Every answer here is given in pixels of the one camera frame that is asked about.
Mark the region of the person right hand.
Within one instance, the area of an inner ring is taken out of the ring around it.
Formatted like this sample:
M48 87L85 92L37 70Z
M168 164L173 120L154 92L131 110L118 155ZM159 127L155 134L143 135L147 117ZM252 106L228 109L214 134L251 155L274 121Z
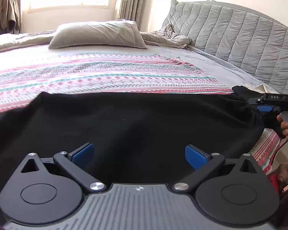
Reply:
M281 124L282 134L288 139L288 122L283 121L281 115L277 116L277 120Z

